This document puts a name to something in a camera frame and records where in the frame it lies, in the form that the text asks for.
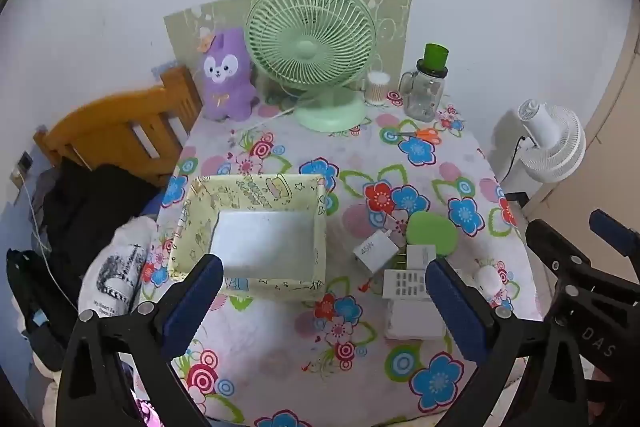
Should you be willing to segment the green desk fan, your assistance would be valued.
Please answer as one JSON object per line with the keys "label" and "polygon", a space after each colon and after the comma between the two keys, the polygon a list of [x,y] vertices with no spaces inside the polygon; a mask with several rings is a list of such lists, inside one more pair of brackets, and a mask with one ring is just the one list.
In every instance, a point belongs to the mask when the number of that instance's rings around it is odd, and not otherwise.
{"label": "green desk fan", "polygon": [[296,94],[293,116],[304,128],[343,132],[366,117],[363,95],[350,87],[376,51],[362,0],[255,0],[244,38],[259,72]]}

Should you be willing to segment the black clothing pile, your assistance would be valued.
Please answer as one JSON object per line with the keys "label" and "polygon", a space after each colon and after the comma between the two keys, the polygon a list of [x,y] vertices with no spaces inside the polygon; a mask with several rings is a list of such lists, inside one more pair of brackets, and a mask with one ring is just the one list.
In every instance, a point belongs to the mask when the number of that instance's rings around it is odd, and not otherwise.
{"label": "black clothing pile", "polygon": [[160,189],[114,165],[89,170],[69,159],[44,177],[53,185],[34,204],[38,274],[32,291],[51,329],[67,343],[91,263],[119,227],[132,218],[153,219],[149,205]]}

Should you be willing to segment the yellow patterned storage box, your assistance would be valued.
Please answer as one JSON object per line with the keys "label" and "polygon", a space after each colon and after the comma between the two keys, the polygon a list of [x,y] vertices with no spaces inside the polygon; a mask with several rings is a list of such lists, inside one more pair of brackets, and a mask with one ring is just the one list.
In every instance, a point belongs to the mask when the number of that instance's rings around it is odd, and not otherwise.
{"label": "yellow patterned storage box", "polygon": [[322,174],[198,176],[183,201],[169,276],[181,282],[214,255],[229,296],[316,300],[326,287],[328,199]]}

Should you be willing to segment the orange handled scissors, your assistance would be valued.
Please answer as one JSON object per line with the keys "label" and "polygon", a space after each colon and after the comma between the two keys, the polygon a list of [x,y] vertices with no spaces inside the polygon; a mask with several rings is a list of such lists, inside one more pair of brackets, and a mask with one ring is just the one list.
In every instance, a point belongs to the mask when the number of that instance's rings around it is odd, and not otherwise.
{"label": "orange handled scissors", "polygon": [[419,129],[411,132],[399,132],[399,136],[403,138],[416,138],[432,145],[439,145],[442,139],[439,138],[438,131],[434,128]]}

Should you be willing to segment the glass mason jar mug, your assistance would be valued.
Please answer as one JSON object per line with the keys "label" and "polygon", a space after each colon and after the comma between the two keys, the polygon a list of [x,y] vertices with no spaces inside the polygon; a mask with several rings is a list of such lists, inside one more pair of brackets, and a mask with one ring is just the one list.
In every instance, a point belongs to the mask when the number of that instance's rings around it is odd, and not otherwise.
{"label": "glass mason jar mug", "polygon": [[410,118],[424,122],[435,118],[448,75],[448,55],[449,50],[441,44],[427,43],[416,68],[400,77],[399,93]]}

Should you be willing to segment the white remote control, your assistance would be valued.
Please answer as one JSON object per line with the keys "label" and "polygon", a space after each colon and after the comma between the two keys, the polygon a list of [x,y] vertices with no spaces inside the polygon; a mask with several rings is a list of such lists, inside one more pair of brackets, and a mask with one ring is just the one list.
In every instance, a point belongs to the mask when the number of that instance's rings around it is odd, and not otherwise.
{"label": "white remote control", "polygon": [[427,300],[424,270],[385,270],[382,296],[388,300]]}

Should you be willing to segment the white 45W charger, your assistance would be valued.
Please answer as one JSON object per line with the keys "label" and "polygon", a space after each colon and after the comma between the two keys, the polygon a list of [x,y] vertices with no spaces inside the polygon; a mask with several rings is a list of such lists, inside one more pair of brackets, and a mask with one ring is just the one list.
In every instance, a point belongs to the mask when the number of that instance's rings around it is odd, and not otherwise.
{"label": "white 45W charger", "polygon": [[398,253],[399,247],[390,238],[390,232],[378,230],[358,245],[352,253],[374,275],[384,269]]}

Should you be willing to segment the green panda speaker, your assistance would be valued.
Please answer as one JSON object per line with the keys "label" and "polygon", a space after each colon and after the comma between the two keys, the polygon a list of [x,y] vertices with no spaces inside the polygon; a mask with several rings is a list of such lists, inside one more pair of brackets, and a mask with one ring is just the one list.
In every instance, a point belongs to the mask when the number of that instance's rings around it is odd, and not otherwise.
{"label": "green panda speaker", "polygon": [[413,213],[406,228],[408,245],[431,245],[436,255],[447,257],[458,247],[458,230],[447,218],[431,211]]}

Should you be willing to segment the white printed bag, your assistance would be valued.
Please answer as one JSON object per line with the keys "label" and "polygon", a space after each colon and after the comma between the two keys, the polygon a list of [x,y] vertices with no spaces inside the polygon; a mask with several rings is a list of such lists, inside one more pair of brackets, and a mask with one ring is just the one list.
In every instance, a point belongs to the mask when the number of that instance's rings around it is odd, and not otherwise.
{"label": "white printed bag", "polygon": [[149,217],[132,218],[115,231],[82,279],[79,313],[92,310],[99,317],[119,317],[130,311],[156,232]]}

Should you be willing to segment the cotton swab container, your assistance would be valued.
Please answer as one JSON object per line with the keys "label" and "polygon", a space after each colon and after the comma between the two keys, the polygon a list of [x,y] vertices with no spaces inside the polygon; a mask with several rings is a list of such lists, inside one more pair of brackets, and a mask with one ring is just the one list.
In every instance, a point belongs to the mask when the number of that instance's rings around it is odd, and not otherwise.
{"label": "cotton swab container", "polygon": [[383,105],[388,91],[390,91],[390,75],[377,70],[368,72],[364,80],[364,101],[369,105]]}

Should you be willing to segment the white USB charger cube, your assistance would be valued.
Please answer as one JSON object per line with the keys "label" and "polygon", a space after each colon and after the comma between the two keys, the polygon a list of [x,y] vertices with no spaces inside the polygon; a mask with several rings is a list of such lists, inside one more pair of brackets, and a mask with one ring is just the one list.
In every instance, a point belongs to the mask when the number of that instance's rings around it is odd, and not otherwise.
{"label": "white USB charger cube", "polygon": [[406,268],[424,271],[427,265],[437,257],[434,245],[408,245],[406,247]]}

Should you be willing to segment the round cream compact case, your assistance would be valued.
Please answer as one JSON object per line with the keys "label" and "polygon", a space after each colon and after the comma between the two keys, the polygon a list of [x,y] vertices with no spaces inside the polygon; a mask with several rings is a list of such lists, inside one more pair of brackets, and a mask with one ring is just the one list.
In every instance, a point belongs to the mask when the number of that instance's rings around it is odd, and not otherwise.
{"label": "round cream compact case", "polygon": [[464,271],[459,271],[458,274],[463,283],[478,291],[488,303],[501,300],[504,284],[492,265],[479,267],[473,274]]}

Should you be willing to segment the purple plush toy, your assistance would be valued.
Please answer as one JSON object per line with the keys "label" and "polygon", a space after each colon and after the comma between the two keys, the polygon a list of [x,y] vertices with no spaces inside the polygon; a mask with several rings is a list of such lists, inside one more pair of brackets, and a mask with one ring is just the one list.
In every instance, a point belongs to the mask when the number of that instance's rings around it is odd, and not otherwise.
{"label": "purple plush toy", "polygon": [[258,99],[252,63],[242,27],[223,29],[201,38],[203,113],[208,120],[244,121]]}

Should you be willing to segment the white floor fan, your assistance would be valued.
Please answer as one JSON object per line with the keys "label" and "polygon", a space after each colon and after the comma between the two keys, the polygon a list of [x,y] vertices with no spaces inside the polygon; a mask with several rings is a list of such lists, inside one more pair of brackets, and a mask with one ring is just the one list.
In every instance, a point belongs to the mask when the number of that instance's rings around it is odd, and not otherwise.
{"label": "white floor fan", "polygon": [[509,115],[524,134],[516,142],[503,181],[510,176],[516,160],[527,176],[540,184],[560,183],[578,169],[587,143],[585,129],[575,112],[528,98]]}

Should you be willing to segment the wooden chair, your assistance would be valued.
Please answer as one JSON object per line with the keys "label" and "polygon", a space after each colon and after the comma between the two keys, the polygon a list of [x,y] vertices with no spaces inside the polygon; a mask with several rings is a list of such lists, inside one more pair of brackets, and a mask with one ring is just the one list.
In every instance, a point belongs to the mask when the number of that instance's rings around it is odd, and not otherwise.
{"label": "wooden chair", "polygon": [[110,164],[164,186],[182,152],[169,119],[191,131],[202,102],[186,66],[165,70],[160,80],[159,86],[81,106],[52,129],[36,131],[34,142],[55,167],[65,158],[91,170]]}

